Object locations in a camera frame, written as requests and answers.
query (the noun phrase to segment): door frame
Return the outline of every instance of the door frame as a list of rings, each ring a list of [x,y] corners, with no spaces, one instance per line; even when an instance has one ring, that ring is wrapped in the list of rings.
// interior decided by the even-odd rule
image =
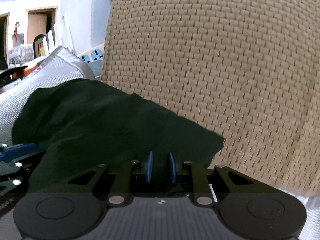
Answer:
[[[5,28],[5,44],[4,44],[4,47],[5,47],[5,50],[6,50],[6,53],[5,53],[5,59],[7,60],[7,65],[9,66],[9,50],[8,50],[8,36],[9,36],[9,17],[10,17],[10,12],[7,12],[7,13],[4,13],[4,14],[0,14],[0,18],[2,17],[7,17],[7,24],[6,24],[6,28]]]
[[[47,6],[47,7],[38,7],[38,8],[29,8],[26,11],[27,14],[27,30],[24,34],[24,40],[27,41],[28,38],[28,23],[29,23],[29,14],[30,13],[42,13],[47,12],[49,10],[54,10],[54,21],[51,22],[51,28],[52,28],[52,35],[54,37],[54,29],[53,25],[58,21],[58,6]]]

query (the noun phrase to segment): orange object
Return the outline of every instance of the orange object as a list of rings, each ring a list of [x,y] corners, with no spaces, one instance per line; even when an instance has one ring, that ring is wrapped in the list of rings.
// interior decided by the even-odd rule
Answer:
[[[35,69],[37,69],[40,65],[41,65],[41,63],[43,62],[44,60],[41,60],[40,62],[38,62],[34,67],[32,67],[32,68],[25,68],[24,70],[23,70],[23,75],[26,77],[26,76],[28,76],[32,71],[34,71]]]
[[[19,76],[24,76],[23,72],[24,72],[23,69],[17,70],[15,73],[12,74],[12,79],[19,77]]]

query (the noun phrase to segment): doorway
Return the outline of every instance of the doorway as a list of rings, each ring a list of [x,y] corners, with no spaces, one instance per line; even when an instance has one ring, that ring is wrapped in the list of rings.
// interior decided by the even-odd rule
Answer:
[[[27,43],[33,44],[36,36],[47,34],[50,30],[54,36],[53,25],[56,21],[57,7],[28,10]]]
[[[0,70],[8,68],[7,43],[8,43],[8,18],[9,14],[0,15]]]

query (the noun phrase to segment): wooden door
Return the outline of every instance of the wooden door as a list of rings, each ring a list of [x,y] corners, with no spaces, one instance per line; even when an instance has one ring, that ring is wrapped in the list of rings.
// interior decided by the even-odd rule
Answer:
[[[33,44],[35,37],[47,32],[47,15],[40,13],[30,13],[28,15],[28,44]]]

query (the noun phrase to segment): dark green cloth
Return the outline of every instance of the dark green cloth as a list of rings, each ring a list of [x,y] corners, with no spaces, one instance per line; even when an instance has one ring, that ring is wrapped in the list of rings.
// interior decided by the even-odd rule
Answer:
[[[46,150],[33,171],[30,191],[75,175],[99,163],[110,167],[154,153],[152,181],[170,176],[170,151],[208,167],[223,138],[174,112],[99,81],[75,79],[37,89],[12,129],[12,141]]]

